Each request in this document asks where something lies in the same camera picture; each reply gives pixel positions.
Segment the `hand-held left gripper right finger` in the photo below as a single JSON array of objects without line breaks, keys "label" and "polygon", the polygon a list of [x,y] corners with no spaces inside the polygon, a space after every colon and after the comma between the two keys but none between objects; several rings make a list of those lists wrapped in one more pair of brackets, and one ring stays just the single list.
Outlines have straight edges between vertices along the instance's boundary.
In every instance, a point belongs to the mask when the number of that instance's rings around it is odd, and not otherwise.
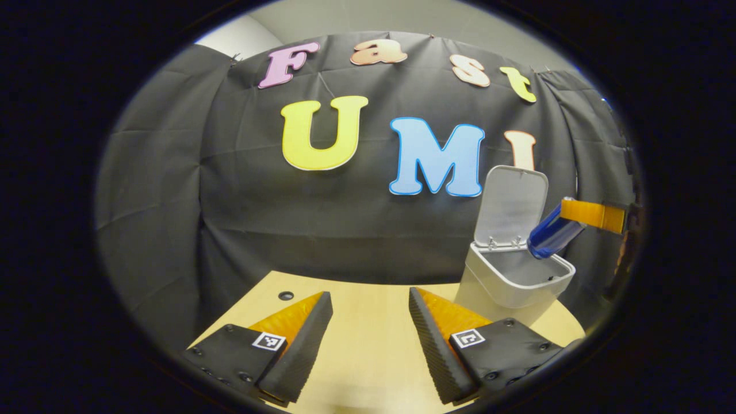
[{"label": "hand-held left gripper right finger", "polygon": [[491,321],[417,286],[408,291],[408,311],[444,404],[507,393],[563,350],[515,318]]}]

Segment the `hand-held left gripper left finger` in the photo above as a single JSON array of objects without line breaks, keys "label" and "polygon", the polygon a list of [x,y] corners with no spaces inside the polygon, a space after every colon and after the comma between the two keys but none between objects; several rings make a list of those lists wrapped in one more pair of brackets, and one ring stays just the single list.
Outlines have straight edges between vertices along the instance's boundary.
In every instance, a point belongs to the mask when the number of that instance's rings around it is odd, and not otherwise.
[{"label": "hand-held left gripper left finger", "polygon": [[331,294],[322,291],[249,327],[226,323],[182,356],[232,390],[287,406],[298,401],[332,317]]}]

